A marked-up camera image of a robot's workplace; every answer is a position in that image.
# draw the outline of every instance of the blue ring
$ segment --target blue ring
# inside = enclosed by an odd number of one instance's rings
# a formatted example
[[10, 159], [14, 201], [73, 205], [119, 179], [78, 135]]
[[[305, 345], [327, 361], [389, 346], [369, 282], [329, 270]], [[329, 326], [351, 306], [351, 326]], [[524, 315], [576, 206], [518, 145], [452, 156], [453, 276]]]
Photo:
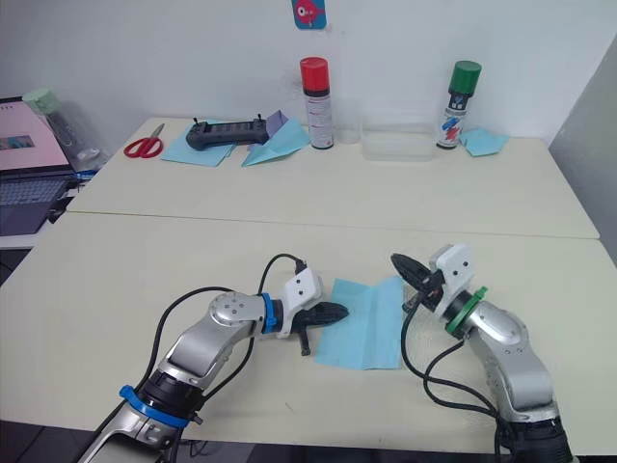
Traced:
[[267, 292], [262, 292], [261, 297], [263, 298], [263, 302], [266, 304], [266, 320], [263, 323], [261, 333], [267, 335], [268, 333], [274, 332], [274, 327], [277, 326], [277, 316], [274, 314], [274, 306], [272, 305], [270, 294]]
[[189, 421], [184, 420], [183, 418], [178, 418], [173, 415], [168, 415], [165, 412], [161, 412], [160, 410], [156, 410], [148, 405], [145, 405], [135, 394], [135, 391], [130, 386], [122, 386], [120, 389], [120, 397], [126, 399], [128, 403], [130, 403], [131, 407], [137, 410], [139, 413], [146, 415], [149, 418], [153, 418], [158, 422], [166, 424], [171, 427], [183, 428], [188, 426]]

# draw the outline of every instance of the sticker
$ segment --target sticker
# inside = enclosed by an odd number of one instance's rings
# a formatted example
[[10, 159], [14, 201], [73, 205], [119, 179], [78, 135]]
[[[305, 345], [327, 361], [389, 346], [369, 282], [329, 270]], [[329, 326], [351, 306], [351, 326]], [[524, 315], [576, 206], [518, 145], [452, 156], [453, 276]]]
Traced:
[[298, 29], [325, 29], [326, 0], [291, 0], [293, 18]]

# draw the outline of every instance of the handheld controller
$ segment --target handheld controller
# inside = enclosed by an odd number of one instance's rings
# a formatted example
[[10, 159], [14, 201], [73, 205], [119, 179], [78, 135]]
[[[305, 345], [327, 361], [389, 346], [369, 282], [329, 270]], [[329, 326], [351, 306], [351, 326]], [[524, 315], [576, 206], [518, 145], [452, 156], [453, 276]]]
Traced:
[[186, 143], [194, 150], [205, 150], [217, 145], [230, 143], [264, 144], [270, 138], [266, 131], [266, 121], [257, 115], [257, 119], [242, 123], [199, 123], [193, 118], [195, 124], [186, 134]]

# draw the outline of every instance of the red scissors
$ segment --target red scissors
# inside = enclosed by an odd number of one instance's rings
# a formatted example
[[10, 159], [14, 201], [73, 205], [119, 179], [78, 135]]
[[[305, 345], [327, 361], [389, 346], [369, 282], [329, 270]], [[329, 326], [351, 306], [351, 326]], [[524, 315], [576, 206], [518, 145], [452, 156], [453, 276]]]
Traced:
[[163, 150], [163, 142], [158, 138], [158, 134], [161, 133], [165, 125], [161, 123], [156, 130], [152, 132], [147, 138], [140, 138], [136, 142], [131, 143], [124, 149], [124, 154], [128, 157], [154, 157], [161, 153]]

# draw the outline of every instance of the spray can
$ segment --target spray can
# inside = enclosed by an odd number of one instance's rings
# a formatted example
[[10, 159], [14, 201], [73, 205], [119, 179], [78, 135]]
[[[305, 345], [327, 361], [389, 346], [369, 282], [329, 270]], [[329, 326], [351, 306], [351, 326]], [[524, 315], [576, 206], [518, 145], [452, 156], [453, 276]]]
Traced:
[[304, 58], [300, 62], [300, 72], [310, 144], [318, 150], [327, 150], [334, 145], [328, 62], [316, 56]]
[[474, 61], [457, 61], [454, 65], [448, 88], [450, 100], [439, 126], [438, 147], [452, 150], [458, 145], [467, 114], [467, 103], [473, 96], [481, 70], [482, 67]]

